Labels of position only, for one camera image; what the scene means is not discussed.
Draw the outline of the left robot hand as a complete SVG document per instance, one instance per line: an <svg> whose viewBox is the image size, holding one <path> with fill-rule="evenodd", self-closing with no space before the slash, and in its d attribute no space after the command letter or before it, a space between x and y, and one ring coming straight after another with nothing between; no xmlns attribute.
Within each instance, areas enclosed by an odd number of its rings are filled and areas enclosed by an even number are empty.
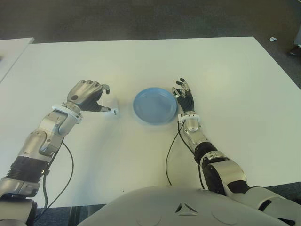
<svg viewBox="0 0 301 226"><path fill-rule="evenodd" d="M102 93L108 95L110 87L106 84L100 84L91 80L80 80L68 93L65 107L79 113L87 112L109 112L110 108L98 104Z"/></svg>

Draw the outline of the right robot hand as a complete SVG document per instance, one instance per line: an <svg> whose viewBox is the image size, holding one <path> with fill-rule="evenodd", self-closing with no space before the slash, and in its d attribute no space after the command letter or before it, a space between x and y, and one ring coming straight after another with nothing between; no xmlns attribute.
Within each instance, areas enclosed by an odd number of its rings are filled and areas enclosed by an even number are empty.
<svg viewBox="0 0 301 226"><path fill-rule="evenodd" d="M191 93L191 89L185 79L180 78L176 82L181 88L172 87L172 94L175 96L179 106L186 112L194 112L194 99Z"/></svg>

